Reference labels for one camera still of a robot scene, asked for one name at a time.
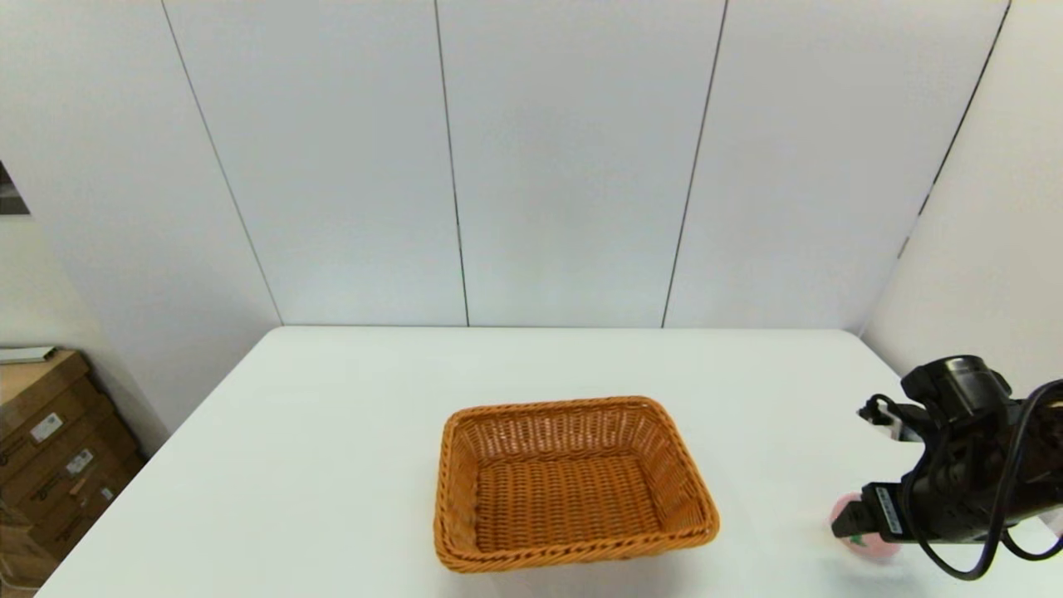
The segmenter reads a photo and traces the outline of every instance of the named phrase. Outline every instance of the white tabletop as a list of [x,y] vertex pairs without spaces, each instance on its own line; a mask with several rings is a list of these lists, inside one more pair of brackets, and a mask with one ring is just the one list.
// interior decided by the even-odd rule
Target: white tabletop
[[[148,464],[38,598],[173,596],[1058,596],[1059,562],[998,553],[981,581],[915,546],[850,554],[826,517],[922,447],[856,410],[897,377],[838,331],[284,328]],[[708,546],[458,575],[433,548],[439,441],[461,408],[646,395],[720,509]],[[1030,549],[1053,540],[1020,527]],[[957,565],[977,548],[944,550]]]

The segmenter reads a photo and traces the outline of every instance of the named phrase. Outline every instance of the cardboard box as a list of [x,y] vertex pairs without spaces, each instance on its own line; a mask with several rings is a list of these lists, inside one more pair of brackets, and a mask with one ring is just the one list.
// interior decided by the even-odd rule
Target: cardboard box
[[0,365],[0,438],[86,374],[88,364],[78,352],[56,352],[41,363]]
[[144,462],[130,455],[112,469],[86,477],[73,500],[61,502],[36,526],[0,526],[0,552],[63,560],[140,471]]
[[18,427],[6,430],[10,426],[4,426],[5,430],[0,433],[0,483],[70,429],[98,403],[99,395],[88,378],[82,377],[58,395],[37,405],[35,412],[29,413],[28,407],[24,418],[23,413],[19,413],[22,424]]
[[60,566],[57,559],[0,552],[0,573],[15,585],[39,587]]
[[0,486],[0,511],[12,523],[40,522],[96,469],[111,471],[136,450],[136,441],[105,398],[55,444]]

